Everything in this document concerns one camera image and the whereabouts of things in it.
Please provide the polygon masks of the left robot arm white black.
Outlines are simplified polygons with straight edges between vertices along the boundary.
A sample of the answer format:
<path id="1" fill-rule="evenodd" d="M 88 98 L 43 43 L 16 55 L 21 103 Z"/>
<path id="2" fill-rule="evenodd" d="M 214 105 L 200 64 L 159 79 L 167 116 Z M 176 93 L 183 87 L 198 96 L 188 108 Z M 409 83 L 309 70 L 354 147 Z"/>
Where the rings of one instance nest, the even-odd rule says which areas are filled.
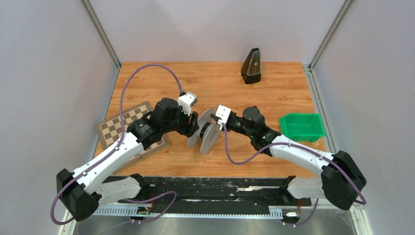
<path id="1" fill-rule="evenodd" d="M 191 93 L 183 94 L 177 100 L 163 98 L 153 111 L 128 127 L 123 124 L 121 137 L 98 157 L 73 171 L 64 168 L 58 172 L 57 196 L 51 206 L 51 218 L 54 218 L 58 200 L 75 221 L 85 220 L 108 203 L 132 198 L 138 203 L 147 201 L 150 190 L 138 174 L 109 183 L 104 183 L 104 180 L 126 161 L 159 142 L 166 133 L 177 132 L 191 137 L 199 129 L 198 113 L 191 110 L 196 102 L 197 96 Z"/>

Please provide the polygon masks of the white plastic cable spool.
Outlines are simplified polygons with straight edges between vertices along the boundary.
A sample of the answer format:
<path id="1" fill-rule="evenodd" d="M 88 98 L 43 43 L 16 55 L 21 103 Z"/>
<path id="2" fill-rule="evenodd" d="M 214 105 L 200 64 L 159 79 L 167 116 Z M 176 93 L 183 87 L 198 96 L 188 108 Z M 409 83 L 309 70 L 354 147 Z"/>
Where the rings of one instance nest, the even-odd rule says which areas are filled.
<path id="1" fill-rule="evenodd" d="M 188 138 L 188 147 L 195 147 L 199 142 L 200 154 L 206 154 L 215 144 L 221 131 L 220 126 L 210 116 L 214 114 L 213 109 L 207 109 L 197 120 L 199 129 Z"/>

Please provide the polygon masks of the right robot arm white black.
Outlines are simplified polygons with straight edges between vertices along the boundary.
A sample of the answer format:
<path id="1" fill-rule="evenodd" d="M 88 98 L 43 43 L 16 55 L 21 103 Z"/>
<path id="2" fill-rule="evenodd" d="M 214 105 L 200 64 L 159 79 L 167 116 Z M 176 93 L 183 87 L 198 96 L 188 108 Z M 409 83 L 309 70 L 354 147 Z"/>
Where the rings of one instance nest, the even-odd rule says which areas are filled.
<path id="1" fill-rule="evenodd" d="M 362 194 L 367 180 L 347 152 L 324 152 L 289 139 L 267 126 L 265 117 L 256 106 L 246 108 L 239 117 L 231 108 L 218 105 L 213 118 L 225 134 L 233 131 L 248 137 L 256 150 L 241 162 L 234 161 L 227 152 L 229 161 L 234 165 L 244 165 L 257 155 L 266 154 L 285 159 L 315 174 L 314 178 L 295 176 L 289 180 L 288 185 L 279 191 L 283 203 L 290 205 L 302 198 L 326 199 L 345 211 L 354 203 L 367 204 Z"/>

